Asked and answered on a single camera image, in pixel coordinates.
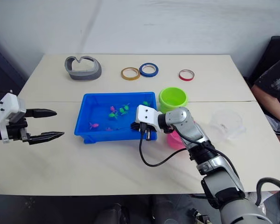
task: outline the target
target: silver robot arm segment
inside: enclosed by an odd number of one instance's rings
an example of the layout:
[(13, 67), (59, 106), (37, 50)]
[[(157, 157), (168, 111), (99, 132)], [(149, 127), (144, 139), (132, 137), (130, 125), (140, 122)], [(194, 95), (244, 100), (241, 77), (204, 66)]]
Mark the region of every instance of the silver robot arm segment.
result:
[(165, 114), (139, 105), (136, 122), (160, 129), (176, 130), (197, 163), (203, 190), (212, 207), (220, 209), (223, 224), (271, 224), (272, 222), (249, 200), (245, 199), (243, 185), (228, 161), (212, 145), (190, 111), (179, 107)]

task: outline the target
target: person's arm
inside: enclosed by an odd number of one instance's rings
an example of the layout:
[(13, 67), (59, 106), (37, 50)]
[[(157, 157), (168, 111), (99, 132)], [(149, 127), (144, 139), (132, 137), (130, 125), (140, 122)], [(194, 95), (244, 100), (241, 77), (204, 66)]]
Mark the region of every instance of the person's arm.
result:
[(272, 97), (270, 94), (267, 94), (261, 90), (258, 86), (254, 85), (251, 88), (252, 93), (254, 94), (257, 101), (263, 105), (267, 111), (280, 120), (280, 102), (277, 98)]

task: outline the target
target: tape roll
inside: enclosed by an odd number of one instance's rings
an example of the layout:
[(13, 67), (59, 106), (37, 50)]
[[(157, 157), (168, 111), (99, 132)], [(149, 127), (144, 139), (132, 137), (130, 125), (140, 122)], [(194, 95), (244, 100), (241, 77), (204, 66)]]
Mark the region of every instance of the tape roll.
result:
[[(192, 78), (184, 78), (181, 74), (182, 72), (187, 72), (187, 73), (191, 74)], [(189, 69), (183, 69), (178, 73), (178, 77), (183, 81), (191, 81), (191, 80), (193, 80), (194, 76), (195, 76), (195, 73)]]
[[(143, 71), (143, 69), (144, 69), (145, 67), (151, 67), (151, 68), (153, 68), (155, 71), (154, 71), (153, 73), (145, 73), (145, 72)], [(140, 74), (143, 75), (143, 76), (145, 76), (145, 77), (154, 77), (154, 76), (156, 76), (156, 74), (158, 74), (159, 68), (158, 68), (158, 66), (156, 66), (156, 65), (153, 64), (153, 63), (144, 63), (143, 65), (140, 66), (139, 71), (140, 71)]]
[[(124, 74), (124, 71), (127, 71), (127, 70), (135, 71), (135, 72), (137, 73), (137, 75), (134, 76), (134, 77), (127, 77), (127, 76), (125, 76), (125, 74)], [(139, 72), (139, 70), (138, 70), (137, 68), (128, 67), (128, 68), (125, 68), (125, 69), (121, 70), (121, 77), (122, 77), (123, 79), (129, 80), (129, 81), (136, 80), (137, 78), (140, 77), (140, 72)]]

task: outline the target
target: table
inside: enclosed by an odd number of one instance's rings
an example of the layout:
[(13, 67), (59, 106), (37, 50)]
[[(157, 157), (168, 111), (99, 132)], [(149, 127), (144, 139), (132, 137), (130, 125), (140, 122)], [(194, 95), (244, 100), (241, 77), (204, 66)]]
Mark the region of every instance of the table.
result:
[[(187, 152), (157, 168), (140, 159), (138, 140), (84, 144), (74, 135), (80, 102), (27, 102), (28, 108), (48, 108), (57, 116), (28, 118), (28, 131), (65, 131), (45, 144), (0, 142), (0, 194), (126, 195), (202, 193), (201, 176)], [(280, 179), (280, 144), (257, 102), (194, 102), (187, 106), (203, 127), (214, 111), (232, 109), (243, 118), (246, 132), (232, 141), (213, 142), (234, 163), (246, 191), (255, 191), (265, 176)], [(157, 163), (173, 152), (165, 134), (144, 142), (145, 158)], [(263, 190), (276, 190), (264, 185)]]
[[(50, 118), (28, 118), (28, 132), (64, 131), (65, 135), (44, 144), (29, 146), (20, 141), (0, 142), (0, 194), (11, 195), (126, 195), (203, 193), (194, 162), (181, 152), (157, 168), (140, 159), (138, 140), (84, 144), (74, 128), (85, 93), (154, 91), (176, 86), (189, 96), (188, 108), (205, 129), (220, 109), (236, 111), (246, 132), (234, 140), (213, 141), (234, 163), (246, 191), (255, 191), (258, 179), (280, 179), (280, 143), (254, 96), (227, 55), (91, 55), (102, 64), (102, 76), (93, 81), (74, 81), (64, 68), (69, 55), (45, 55), (20, 97), (27, 108), (47, 108), (58, 113)], [(160, 72), (153, 78), (126, 81), (124, 67), (153, 62)], [(177, 78), (191, 69), (191, 82)], [(157, 163), (173, 152), (158, 134), (144, 142), (148, 162)], [(276, 190), (266, 184), (263, 190)]]
[[(34, 102), (80, 102), (91, 92), (154, 91), (158, 96), (162, 89), (178, 86), (191, 102), (255, 101), (229, 55), (90, 55), (102, 66), (101, 77), (92, 81), (70, 78), (64, 68), (68, 56), (44, 55), (19, 96)], [(141, 76), (131, 82), (120, 76), (123, 68), (139, 68), (146, 62), (158, 66), (155, 77)], [(182, 69), (192, 70), (195, 78), (180, 80), (178, 72)]]

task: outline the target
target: green plastic cup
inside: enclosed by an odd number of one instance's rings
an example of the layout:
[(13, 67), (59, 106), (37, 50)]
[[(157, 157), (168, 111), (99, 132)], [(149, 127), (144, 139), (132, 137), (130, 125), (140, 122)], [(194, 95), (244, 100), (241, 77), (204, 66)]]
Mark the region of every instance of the green plastic cup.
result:
[(159, 94), (160, 111), (166, 113), (188, 103), (187, 94), (177, 87), (168, 87)]

